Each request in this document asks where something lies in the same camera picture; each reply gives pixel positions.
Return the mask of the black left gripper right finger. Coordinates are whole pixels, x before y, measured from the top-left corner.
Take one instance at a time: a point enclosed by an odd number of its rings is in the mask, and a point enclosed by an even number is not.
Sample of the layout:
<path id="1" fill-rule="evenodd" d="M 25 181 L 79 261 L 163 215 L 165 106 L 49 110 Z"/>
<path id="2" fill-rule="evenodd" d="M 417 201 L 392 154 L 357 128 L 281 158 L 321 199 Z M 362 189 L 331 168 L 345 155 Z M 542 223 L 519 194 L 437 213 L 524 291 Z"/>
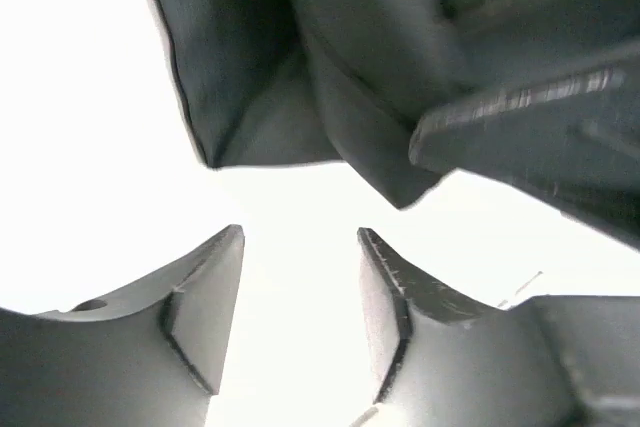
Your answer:
<path id="1" fill-rule="evenodd" d="M 537 296 L 502 310 L 358 232 L 373 402 L 398 426 L 635 426 L 639 301 Z"/>

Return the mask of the black pleated skirt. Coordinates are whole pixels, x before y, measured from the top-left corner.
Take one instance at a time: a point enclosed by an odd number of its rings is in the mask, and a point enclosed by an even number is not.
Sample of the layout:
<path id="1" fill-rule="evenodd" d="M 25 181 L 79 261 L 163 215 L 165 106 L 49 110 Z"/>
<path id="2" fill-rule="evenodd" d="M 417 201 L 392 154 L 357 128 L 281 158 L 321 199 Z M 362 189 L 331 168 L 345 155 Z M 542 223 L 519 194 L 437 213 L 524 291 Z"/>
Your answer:
<path id="1" fill-rule="evenodd" d="M 409 159 L 419 119 L 639 36 L 639 0 L 153 0 L 213 169 L 348 163 L 405 207 L 459 162 Z"/>

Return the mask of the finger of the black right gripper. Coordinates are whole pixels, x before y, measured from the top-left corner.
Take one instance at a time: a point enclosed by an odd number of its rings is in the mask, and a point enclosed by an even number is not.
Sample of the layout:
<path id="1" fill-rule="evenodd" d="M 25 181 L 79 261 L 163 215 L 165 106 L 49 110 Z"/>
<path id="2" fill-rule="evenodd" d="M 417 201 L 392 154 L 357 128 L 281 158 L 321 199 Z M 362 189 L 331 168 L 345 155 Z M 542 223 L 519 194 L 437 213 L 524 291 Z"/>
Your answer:
<path id="1" fill-rule="evenodd" d="M 502 182 L 637 248 L 639 49 L 607 49 L 434 109 L 409 158 Z"/>

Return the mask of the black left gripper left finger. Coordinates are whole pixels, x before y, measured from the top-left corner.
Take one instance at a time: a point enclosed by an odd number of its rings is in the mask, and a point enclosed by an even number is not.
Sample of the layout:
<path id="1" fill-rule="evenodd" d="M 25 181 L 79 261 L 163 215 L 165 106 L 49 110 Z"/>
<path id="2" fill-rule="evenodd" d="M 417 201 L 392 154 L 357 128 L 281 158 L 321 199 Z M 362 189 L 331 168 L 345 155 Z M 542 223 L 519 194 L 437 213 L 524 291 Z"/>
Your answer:
<path id="1" fill-rule="evenodd" d="M 3 310 L 2 424 L 204 425 L 221 386 L 244 244 L 230 225 L 71 311 Z"/>

